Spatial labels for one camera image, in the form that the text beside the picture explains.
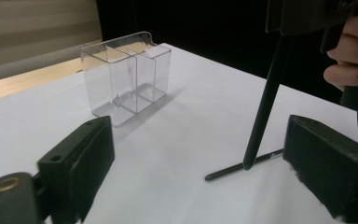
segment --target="black pen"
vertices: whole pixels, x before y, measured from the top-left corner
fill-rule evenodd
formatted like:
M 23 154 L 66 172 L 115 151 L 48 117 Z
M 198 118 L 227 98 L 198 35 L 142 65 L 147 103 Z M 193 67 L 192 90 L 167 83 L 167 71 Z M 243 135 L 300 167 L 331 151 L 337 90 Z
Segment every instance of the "black pen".
M 270 159 L 280 156 L 282 154 L 283 154 L 283 149 L 279 149 L 279 150 L 267 153 L 265 155 L 255 158 L 255 164 L 258 164 L 262 161 L 270 160 Z M 215 173 L 205 176 L 205 180 L 211 181 L 211 180 L 214 180 L 222 175 L 226 175 L 226 174 L 229 174 L 229 173 L 232 173 L 232 172 L 235 172 L 238 170 L 242 170 L 242 169 L 243 169 L 243 163 L 233 165 L 233 166 L 230 166 L 224 170 L 221 170 L 221 171 L 218 171 L 218 172 L 215 172 Z

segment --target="white table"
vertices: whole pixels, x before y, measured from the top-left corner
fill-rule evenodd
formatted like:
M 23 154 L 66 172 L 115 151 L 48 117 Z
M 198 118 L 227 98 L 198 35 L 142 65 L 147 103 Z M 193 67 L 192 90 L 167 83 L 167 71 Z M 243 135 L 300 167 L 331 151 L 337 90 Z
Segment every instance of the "white table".
M 282 157 L 204 181 L 242 161 L 265 79 L 164 46 L 168 95 L 114 129 L 117 157 L 86 223 L 337 223 Z M 259 155 L 283 147 L 290 114 L 358 140 L 354 111 L 280 86 Z M 1 98 L 0 176 L 34 175 L 37 160 L 89 119 L 81 72 Z

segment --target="transparent pen holder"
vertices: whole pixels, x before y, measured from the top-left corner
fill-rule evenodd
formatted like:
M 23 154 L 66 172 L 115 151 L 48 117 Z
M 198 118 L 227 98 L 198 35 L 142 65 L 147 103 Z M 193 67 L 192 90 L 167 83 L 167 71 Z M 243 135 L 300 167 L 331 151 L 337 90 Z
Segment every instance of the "transparent pen holder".
M 80 49 L 91 112 L 114 127 L 167 94 L 171 50 L 148 32 Z

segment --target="wooden surface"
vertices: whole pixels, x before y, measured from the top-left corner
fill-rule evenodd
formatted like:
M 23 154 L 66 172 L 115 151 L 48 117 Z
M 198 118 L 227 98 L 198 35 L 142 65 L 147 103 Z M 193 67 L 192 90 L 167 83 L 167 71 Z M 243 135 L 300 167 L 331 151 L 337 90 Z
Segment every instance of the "wooden surface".
M 49 67 L 37 69 L 14 77 L 0 79 L 0 97 L 25 91 L 61 77 L 70 76 L 82 70 L 80 58 Z

